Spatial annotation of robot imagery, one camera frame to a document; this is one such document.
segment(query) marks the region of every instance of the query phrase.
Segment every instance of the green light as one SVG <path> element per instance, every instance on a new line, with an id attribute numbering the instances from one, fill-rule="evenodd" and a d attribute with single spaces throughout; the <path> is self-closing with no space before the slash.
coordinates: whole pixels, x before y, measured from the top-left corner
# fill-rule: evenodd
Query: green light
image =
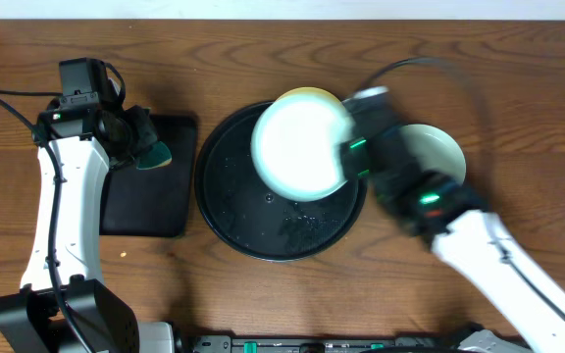
<path id="1" fill-rule="evenodd" d="M 362 144 L 364 144 L 364 143 L 365 143 L 365 139 L 362 139 L 361 141 L 358 141 L 358 142 L 353 143 L 353 144 L 350 146 L 350 148 L 359 147 L 360 145 L 362 145 Z"/>
<path id="2" fill-rule="evenodd" d="M 422 196 L 420 203 L 423 205 L 428 205 L 430 203 L 436 202 L 437 200 L 439 200 L 439 195 L 432 193 Z"/>

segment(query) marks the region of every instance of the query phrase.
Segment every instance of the white background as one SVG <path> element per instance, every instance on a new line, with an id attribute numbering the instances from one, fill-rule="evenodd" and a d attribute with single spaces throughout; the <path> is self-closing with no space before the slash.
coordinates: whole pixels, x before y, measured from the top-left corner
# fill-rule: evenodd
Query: white background
<path id="1" fill-rule="evenodd" d="M 0 0 L 0 19 L 565 20 L 565 0 Z"/>

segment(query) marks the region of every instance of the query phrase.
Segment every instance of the black plate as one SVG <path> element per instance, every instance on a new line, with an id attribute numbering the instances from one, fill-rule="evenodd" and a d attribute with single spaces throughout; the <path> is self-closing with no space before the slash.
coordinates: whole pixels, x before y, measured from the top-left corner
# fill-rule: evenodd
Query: black plate
<path id="1" fill-rule="evenodd" d="M 211 229 L 246 255 L 297 260 L 337 242 L 356 221 L 367 186 L 348 182 L 313 202 L 287 200 L 259 178 L 250 156 L 252 130 L 272 102 L 235 112 L 208 137 L 195 166 L 195 197 Z"/>

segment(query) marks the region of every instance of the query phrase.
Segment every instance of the wood grain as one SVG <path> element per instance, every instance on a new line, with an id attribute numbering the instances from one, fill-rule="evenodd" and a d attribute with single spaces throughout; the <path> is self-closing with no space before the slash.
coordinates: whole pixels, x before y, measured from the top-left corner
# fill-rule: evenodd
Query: wood grain
<path id="1" fill-rule="evenodd" d="M 493 177 L 494 206 L 565 288 L 565 23 L 0 21 L 0 87 L 58 90 L 59 61 L 101 58 L 124 76 L 126 105 L 196 112 L 198 149 L 244 105 L 303 85 L 344 96 L 381 65 L 414 55 L 456 62 L 485 91 L 493 165 L 479 158 L 482 132 L 453 83 L 421 68 L 384 81 L 412 120 L 440 126 L 464 147 L 474 185 Z M 6 99 L 28 117 L 47 103 Z M 0 109 L 0 295 L 18 289 L 33 240 L 35 154 L 29 133 Z M 188 333 L 309 336 L 441 333 L 476 321 L 515 334 L 373 197 L 339 243 L 284 264 L 230 249 L 193 198 L 189 212 L 182 239 L 101 237 L 106 283 L 141 320 L 173 320 Z"/>

